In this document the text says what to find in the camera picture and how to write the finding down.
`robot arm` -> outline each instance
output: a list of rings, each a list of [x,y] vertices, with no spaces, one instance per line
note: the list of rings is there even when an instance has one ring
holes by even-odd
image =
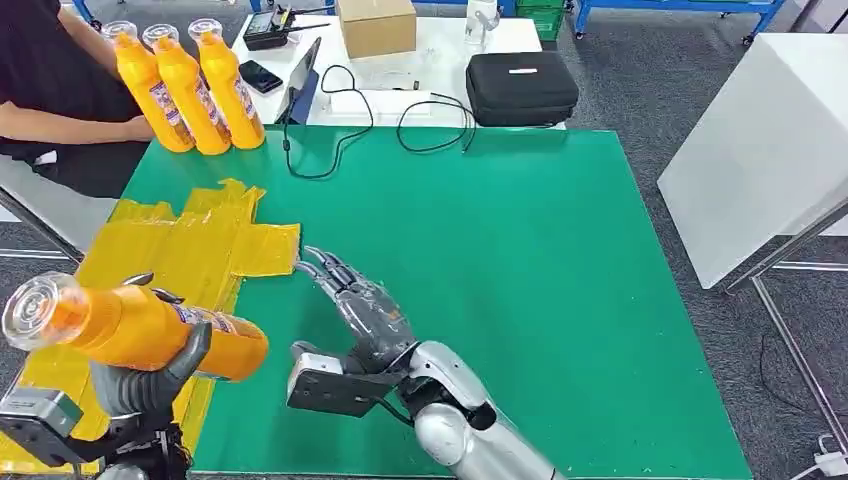
[[[382,399],[394,390],[421,447],[459,480],[565,479],[518,433],[453,350],[417,342],[383,287],[331,253],[305,249],[326,273],[304,261],[297,269],[333,300],[357,342],[347,357],[307,351],[300,346],[311,344],[296,342],[289,406],[361,417],[377,403],[392,408]],[[362,370],[345,367],[357,362]]]
[[[152,275],[125,284],[144,285]],[[160,299],[181,299],[153,289]],[[47,466],[102,459],[101,480],[184,480],[191,460],[171,405],[209,351],[210,324],[192,328],[186,344],[161,370],[142,372],[91,363],[98,403],[111,417],[97,440],[71,436],[83,412],[58,390],[18,387],[0,400],[0,431]]]
[[[450,395],[415,414],[415,435],[421,448],[457,478],[565,480],[518,433],[477,375],[450,348],[424,342],[410,366],[410,378],[430,379]]]

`bottle cap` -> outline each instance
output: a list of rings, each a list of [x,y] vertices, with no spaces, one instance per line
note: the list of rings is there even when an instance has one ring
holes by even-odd
[[[3,333],[13,347],[35,350],[76,338],[89,301],[74,277],[57,272],[21,285],[3,310]]]
[[[125,47],[138,41],[138,28],[134,23],[125,20],[117,20],[103,25],[100,34],[115,46]]]
[[[222,40],[224,27],[214,18],[198,18],[188,26],[188,34],[195,41],[211,42]]]
[[[155,51],[170,50],[180,43],[180,34],[177,29],[166,23],[157,23],[145,28],[141,38]]]

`gray carpet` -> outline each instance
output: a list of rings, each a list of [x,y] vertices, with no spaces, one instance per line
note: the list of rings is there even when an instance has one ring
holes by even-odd
[[[296,7],[317,4],[320,0],[294,2]],[[212,16],[224,23],[230,40],[249,11],[246,1],[236,7],[212,0],[128,0],[126,5],[90,0],[89,5],[104,22],[127,18],[139,29],[167,21],[185,31],[194,18]],[[417,8],[420,15],[464,15],[464,7]],[[785,31],[796,14],[794,2],[787,2],[772,30]],[[656,187],[663,168],[744,54],[739,41],[755,22],[752,15],[722,20],[709,13],[598,9],[583,40],[575,41],[571,26],[565,25],[556,49],[581,88],[570,126],[618,132],[748,462],[757,478],[780,479],[812,464],[813,445],[826,426],[753,291],[730,297],[700,288]],[[193,42],[183,43],[193,48]],[[0,225],[0,246],[12,234],[23,235],[20,230]],[[803,258],[846,260],[846,242],[817,240]],[[13,285],[30,275],[70,265],[0,261],[0,267],[8,272],[0,278],[4,300]],[[848,413],[848,331],[841,323],[848,303],[840,295],[848,277],[778,272],[768,275],[767,284],[805,351],[821,365],[837,408]],[[20,360],[19,353],[0,347],[4,372]],[[0,380],[8,378],[4,374]],[[763,387],[763,379],[782,400]]]

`orange bottle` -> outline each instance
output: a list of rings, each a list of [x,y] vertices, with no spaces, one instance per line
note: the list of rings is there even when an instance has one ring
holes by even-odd
[[[168,94],[153,54],[138,41],[138,29],[130,22],[107,23],[102,30],[115,47],[118,73],[163,147],[182,153],[194,147],[194,139]]]
[[[230,133],[200,78],[200,66],[180,46],[177,29],[165,24],[151,25],[141,36],[156,54],[159,74],[191,129],[197,150],[204,155],[226,152]]]
[[[50,272],[18,288],[3,311],[12,346],[35,350],[65,344],[104,365],[158,370],[185,345],[191,326],[209,322],[212,344],[198,372],[238,381],[268,352],[268,339],[247,320],[159,300],[146,287],[81,287],[74,277]]]
[[[256,148],[265,141],[265,127],[239,73],[238,58],[224,43],[223,31],[224,27],[211,18],[195,20],[188,26],[188,33],[200,51],[203,74],[230,127],[233,145],[241,149]]]

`black cable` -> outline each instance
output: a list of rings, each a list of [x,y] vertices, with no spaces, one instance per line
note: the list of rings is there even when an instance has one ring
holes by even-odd
[[[764,369],[764,365],[763,365],[763,358],[766,356],[766,337],[767,336],[768,336],[767,334],[763,334],[763,336],[760,340],[760,383],[763,385],[763,388],[769,394],[771,394],[772,397],[774,397],[777,401],[779,401],[780,403],[782,403],[786,406],[792,407],[792,408],[800,411],[803,414],[815,415],[817,417],[821,417],[822,416],[821,412],[819,412],[817,410],[810,410],[808,408],[802,407],[801,405],[798,405],[797,403],[795,403],[795,402],[783,397],[782,395],[778,394],[768,384],[768,382],[766,381],[766,374],[765,374],[765,369]],[[834,413],[836,413],[836,415],[838,415],[840,417],[848,417],[848,412],[834,412]]]
[[[344,70],[345,72],[347,72],[347,74],[350,76],[350,82],[351,82],[351,86],[349,88],[340,88],[340,89],[335,89],[335,90],[328,90],[324,86],[324,82],[327,80],[327,74],[334,68],[340,68],[340,69]],[[351,72],[347,67],[345,67],[344,65],[330,65],[330,67],[328,67],[327,70],[324,71],[324,75],[321,77],[321,91],[324,92],[324,93],[327,93],[327,94],[342,93],[342,92],[356,92],[362,98],[362,102],[365,104],[365,108],[368,109],[368,117],[369,117],[370,123],[366,128],[364,128],[364,129],[362,129],[358,132],[354,132],[350,135],[344,136],[341,139],[339,139],[338,142],[336,142],[335,154],[333,155],[333,163],[327,171],[325,171],[323,173],[318,173],[318,174],[300,173],[300,172],[296,171],[294,169],[294,167],[292,167],[292,164],[291,164],[291,154],[290,154],[291,142],[289,141],[289,133],[288,133],[288,126],[289,126],[289,121],[291,120],[292,110],[294,109],[294,104],[297,102],[297,100],[300,97],[299,96],[295,97],[295,95],[294,95],[295,90],[293,88],[289,88],[289,91],[288,91],[289,105],[286,108],[286,111],[283,113],[283,150],[286,152],[286,167],[288,167],[289,173],[294,177],[303,178],[305,180],[320,180],[320,179],[327,178],[330,175],[332,175],[339,168],[339,165],[341,165],[342,154],[344,153],[344,148],[346,148],[347,145],[350,144],[350,143],[348,143],[347,145],[345,145],[345,142],[348,141],[348,140],[354,140],[358,137],[361,137],[362,135],[365,135],[366,133],[368,133],[372,128],[374,128],[374,112],[371,110],[371,105],[368,103],[368,99],[365,97],[365,94],[363,94],[361,90],[356,88],[356,78],[354,77],[353,72]],[[398,120],[397,129],[396,129],[397,139],[398,139],[398,142],[400,143],[401,147],[403,147],[404,150],[411,152],[411,153],[434,152],[436,150],[440,150],[442,148],[449,147],[449,146],[459,142],[460,140],[465,138],[466,134],[468,133],[468,129],[471,128],[471,136],[469,137],[468,142],[466,142],[465,145],[463,145],[463,147],[462,147],[462,153],[467,152],[468,148],[471,146],[471,143],[474,141],[474,138],[477,135],[477,121],[474,119],[474,112],[472,112],[471,110],[466,108],[462,104],[461,101],[457,100],[454,97],[451,97],[450,95],[442,95],[440,93],[435,93],[435,92],[432,92],[431,94],[434,97],[440,97],[440,98],[443,98],[445,100],[450,100],[453,103],[448,103],[448,102],[441,101],[441,100],[425,100],[425,101],[416,102],[416,103],[409,105],[406,108],[406,110],[404,110],[403,113],[401,114],[400,119]],[[413,108],[415,108],[419,105],[447,105],[449,107],[454,107],[454,108],[458,108],[458,109],[462,110],[462,131],[459,133],[459,135],[457,135],[456,138],[449,140],[447,142],[438,144],[438,145],[433,145],[433,146],[429,146],[429,147],[410,147],[404,141],[403,135],[401,134],[401,130],[403,129],[403,120],[406,118],[406,115],[409,113],[410,110],[412,110]]]
[[[406,107],[406,110],[403,111],[400,116],[400,119],[398,120],[397,130],[395,131],[395,133],[397,134],[398,143],[400,143],[400,146],[403,147],[404,150],[411,153],[429,153],[434,152],[436,150],[441,150],[445,147],[449,147],[454,143],[457,143],[462,140],[465,137],[465,134],[468,133],[468,116],[470,115],[472,125],[471,137],[468,139],[468,142],[462,147],[462,153],[467,152],[468,148],[471,146],[471,142],[474,141],[474,137],[477,135],[477,121],[474,119],[474,112],[466,108],[465,105],[462,104],[462,102],[460,102],[456,98],[451,97],[450,95],[442,95],[440,93],[435,92],[432,92],[431,94],[434,97],[440,97],[446,100],[451,100],[454,103],[443,102],[441,100],[424,100],[421,102],[415,102],[412,105]],[[440,143],[439,145],[421,148],[410,147],[409,145],[407,145],[406,142],[404,142],[403,135],[401,135],[401,130],[403,129],[403,119],[406,118],[406,114],[409,113],[410,110],[417,107],[418,105],[447,105],[449,107],[459,108],[460,110],[462,110],[462,131],[459,132],[459,135],[457,135],[456,138],[454,138],[453,140]]]
[[[830,29],[827,31],[827,33],[834,33],[834,32],[836,32],[836,29],[837,29],[837,28],[839,28],[840,26],[842,26],[842,22],[844,22],[844,21],[845,21],[845,18],[846,18],[846,17],[848,17],[848,8],[846,8],[846,9],[845,9],[845,11],[844,11],[844,12],[842,13],[842,15],[839,17],[839,20],[837,20],[837,21],[836,21],[836,23],[834,23],[834,24],[833,24],[833,26],[832,26],[832,27],[830,27]]]
[[[330,73],[330,70],[332,70],[334,68],[340,68],[340,69],[344,70],[345,72],[347,72],[348,75],[350,75],[350,82],[351,82],[350,88],[340,88],[340,89],[337,89],[337,90],[327,90],[326,88],[324,88],[324,82],[327,80],[327,74]],[[371,123],[370,123],[370,125],[368,125],[364,129],[362,129],[358,132],[351,133],[350,135],[346,135],[346,136],[340,138],[339,141],[336,142],[336,151],[335,151],[335,154],[333,155],[333,164],[330,166],[329,170],[327,170],[326,172],[317,173],[317,174],[304,174],[304,173],[300,173],[300,172],[295,171],[294,167],[292,167],[292,165],[291,165],[291,155],[289,154],[289,151],[291,150],[291,143],[289,142],[288,125],[289,125],[289,120],[291,119],[291,111],[294,108],[294,103],[296,101],[296,99],[294,98],[293,93],[292,93],[293,90],[294,89],[291,89],[291,88],[289,89],[289,106],[286,109],[286,113],[285,113],[285,117],[284,117],[285,124],[283,125],[283,150],[286,152],[286,166],[289,169],[289,173],[293,177],[302,178],[302,179],[305,179],[305,180],[320,180],[320,179],[323,179],[323,178],[327,178],[330,175],[332,175],[339,168],[339,165],[341,164],[341,161],[342,161],[342,153],[344,152],[344,148],[346,148],[347,145],[350,145],[350,143],[345,145],[345,142],[348,141],[348,140],[354,140],[358,137],[361,137],[362,135],[365,135],[366,133],[368,133],[372,128],[374,128],[374,113],[371,111],[371,105],[368,104],[368,99],[365,98],[365,95],[362,93],[362,91],[356,88],[356,78],[353,76],[353,72],[351,72],[347,67],[345,67],[344,65],[330,65],[330,67],[327,68],[327,70],[324,71],[324,75],[321,77],[321,91],[324,92],[324,93],[341,93],[341,92],[356,92],[356,93],[358,93],[359,96],[362,97],[362,101],[365,102],[365,108],[368,109],[368,117],[370,118]]]
[[[397,418],[398,420],[400,420],[404,424],[406,424],[410,427],[415,426],[415,422],[413,422],[411,418],[407,418],[402,413],[398,412],[397,409],[394,406],[392,406],[391,403],[386,401],[386,399],[380,398],[380,397],[371,397],[371,399],[374,400],[375,402],[379,403],[383,408],[385,408],[389,413],[391,413],[393,417]]]

